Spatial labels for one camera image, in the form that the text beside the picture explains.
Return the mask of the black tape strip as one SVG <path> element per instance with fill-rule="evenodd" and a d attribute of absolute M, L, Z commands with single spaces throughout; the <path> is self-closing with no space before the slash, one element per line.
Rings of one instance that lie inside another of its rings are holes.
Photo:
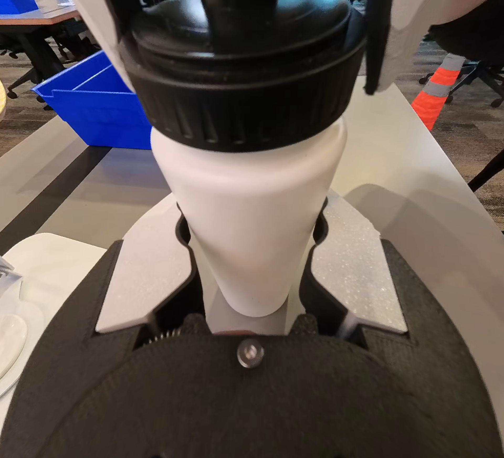
<path fill-rule="evenodd" d="M 55 177 L 1 230 L 1 255 L 36 234 L 111 149 L 110 146 L 88 146 Z"/>

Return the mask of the white plastic bottle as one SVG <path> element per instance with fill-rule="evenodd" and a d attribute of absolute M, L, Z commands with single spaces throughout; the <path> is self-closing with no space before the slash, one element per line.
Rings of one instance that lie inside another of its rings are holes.
<path fill-rule="evenodd" d="M 214 152 L 152 128 L 154 158 L 227 303 L 263 317 L 286 300 L 345 143 L 343 117 L 299 143 Z"/>

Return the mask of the clear acrylic stand support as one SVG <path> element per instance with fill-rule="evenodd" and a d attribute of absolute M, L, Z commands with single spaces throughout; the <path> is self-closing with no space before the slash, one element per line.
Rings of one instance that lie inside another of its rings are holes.
<path fill-rule="evenodd" d="M 1 258 L 1 398 L 17 383 L 46 325 L 41 309 L 21 299 L 22 283 Z"/>

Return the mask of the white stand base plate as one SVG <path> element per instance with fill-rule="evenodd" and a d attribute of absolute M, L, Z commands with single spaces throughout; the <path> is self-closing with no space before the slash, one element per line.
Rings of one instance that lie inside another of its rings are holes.
<path fill-rule="evenodd" d="M 17 243 L 1 258 L 22 276 L 21 299 L 41 309 L 46 328 L 104 252 L 105 249 L 100 247 L 43 233 Z M 6 414 L 15 386 L 1 398 L 2 417 Z"/>

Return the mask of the brown-edged office table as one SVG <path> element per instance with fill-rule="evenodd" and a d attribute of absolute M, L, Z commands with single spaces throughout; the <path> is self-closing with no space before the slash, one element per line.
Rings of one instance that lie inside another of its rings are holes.
<path fill-rule="evenodd" d="M 1 26 L 45 26 L 80 18 L 75 6 L 51 5 L 22 14 L 1 14 Z"/>

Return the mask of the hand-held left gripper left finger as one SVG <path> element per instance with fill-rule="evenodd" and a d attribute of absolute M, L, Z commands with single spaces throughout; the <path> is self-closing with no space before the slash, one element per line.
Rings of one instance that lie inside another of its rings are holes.
<path fill-rule="evenodd" d="M 124 235 L 96 332 L 135 326 L 166 331 L 205 313 L 203 289 L 185 217 L 169 194 Z"/>

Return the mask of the orange traffic cone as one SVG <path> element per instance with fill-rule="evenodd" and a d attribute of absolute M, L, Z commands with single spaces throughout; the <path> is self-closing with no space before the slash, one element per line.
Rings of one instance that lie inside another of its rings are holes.
<path fill-rule="evenodd" d="M 411 103 L 411 107 L 429 131 L 438 119 L 465 60 L 463 56 L 448 53 Z"/>

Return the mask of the small blue bin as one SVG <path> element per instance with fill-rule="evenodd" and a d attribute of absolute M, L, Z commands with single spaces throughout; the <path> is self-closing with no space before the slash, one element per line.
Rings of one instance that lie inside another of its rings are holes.
<path fill-rule="evenodd" d="M 35 0 L 1 0 L 1 15 L 20 15 L 39 10 Z"/>

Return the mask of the black table leg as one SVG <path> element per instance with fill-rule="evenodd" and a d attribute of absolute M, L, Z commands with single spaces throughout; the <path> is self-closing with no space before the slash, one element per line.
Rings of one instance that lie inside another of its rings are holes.
<path fill-rule="evenodd" d="M 471 191 L 475 192 L 496 174 L 503 171 L 503 151 L 499 152 L 469 183 Z"/>

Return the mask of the blue plastic bin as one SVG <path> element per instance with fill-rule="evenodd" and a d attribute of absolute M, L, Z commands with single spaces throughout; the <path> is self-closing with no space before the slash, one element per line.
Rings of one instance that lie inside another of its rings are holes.
<path fill-rule="evenodd" d="M 32 89 L 88 146 L 150 150 L 151 125 L 138 97 L 104 51 Z"/>

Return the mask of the black office chair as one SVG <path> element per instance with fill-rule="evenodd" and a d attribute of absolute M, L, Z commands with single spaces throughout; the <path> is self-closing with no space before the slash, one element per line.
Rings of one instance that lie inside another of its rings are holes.
<path fill-rule="evenodd" d="M 434 25 L 429 34 L 444 51 L 475 62 L 474 69 L 448 92 L 445 103 L 466 83 L 480 78 L 497 93 L 490 106 L 498 108 L 503 102 L 503 0 L 487 0 L 468 14 L 450 22 Z"/>

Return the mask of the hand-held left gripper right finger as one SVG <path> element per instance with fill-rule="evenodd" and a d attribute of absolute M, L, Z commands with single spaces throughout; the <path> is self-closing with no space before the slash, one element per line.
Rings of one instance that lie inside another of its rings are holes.
<path fill-rule="evenodd" d="M 299 285 L 318 334 L 350 338 L 359 326 L 405 334 L 407 324 L 372 223 L 329 190 L 312 232 Z"/>

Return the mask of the black bottle lid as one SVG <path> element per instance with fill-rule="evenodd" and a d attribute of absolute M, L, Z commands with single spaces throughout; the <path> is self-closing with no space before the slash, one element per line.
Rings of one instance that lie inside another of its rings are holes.
<path fill-rule="evenodd" d="M 218 152 L 301 142 L 346 110 L 365 49 L 349 0 L 110 0 L 148 121 Z"/>

